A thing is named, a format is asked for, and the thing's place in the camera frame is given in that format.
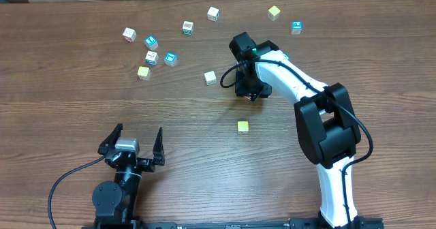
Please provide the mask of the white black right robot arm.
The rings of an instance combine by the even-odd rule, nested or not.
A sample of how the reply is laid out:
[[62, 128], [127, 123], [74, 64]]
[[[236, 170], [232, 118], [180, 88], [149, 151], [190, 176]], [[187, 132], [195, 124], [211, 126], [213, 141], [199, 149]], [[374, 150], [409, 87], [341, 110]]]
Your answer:
[[318, 228], [364, 228], [354, 205], [350, 173], [361, 140], [360, 123], [347, 89], [311, 78], [277, 45], [256, 44], [246, 32], [233, 37], [229, 49], [237, 61], [231, 84], [237, 96], [254, 102], [276, 89], [294, 106], [300, 148], [316, 165], [320, 180]]

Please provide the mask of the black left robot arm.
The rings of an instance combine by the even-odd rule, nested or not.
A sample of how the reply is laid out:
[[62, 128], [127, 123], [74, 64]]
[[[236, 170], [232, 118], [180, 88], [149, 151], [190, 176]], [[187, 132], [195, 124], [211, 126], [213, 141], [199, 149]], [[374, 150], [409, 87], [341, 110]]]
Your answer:
[[93, 191], [94, 228], [145, 228], [142, 219], [135, 215], [142, 173], [155, 172], [157, 166], [166, 162], [162, 129], [157, 133], [152, 158], [139, 157], [139, 142], [136, 138], [122, 138], [122, 130], [123, 125], [117, 124], [97, 150], [105, 163], [115, 169], [115, 176]]

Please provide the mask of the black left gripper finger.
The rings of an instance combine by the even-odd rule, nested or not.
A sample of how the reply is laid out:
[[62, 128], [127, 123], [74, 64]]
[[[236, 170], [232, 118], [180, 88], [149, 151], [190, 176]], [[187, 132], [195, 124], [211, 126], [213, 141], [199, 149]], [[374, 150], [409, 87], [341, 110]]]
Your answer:
[[105, 140], [99, 145], [97, 153], [100, 155], [106, 155], [109, 150], [115, 147], [117, 140], [121, 136], [123, 130], [123, 124], [118, 123], [113, 131], [105, 138]]
[[164, 153], [163, 146], [163, 128], [159, 128], [155, 144], [153, 147], [153, 163], [158, 166], [164, 166], [166, 162], [166, 157]]

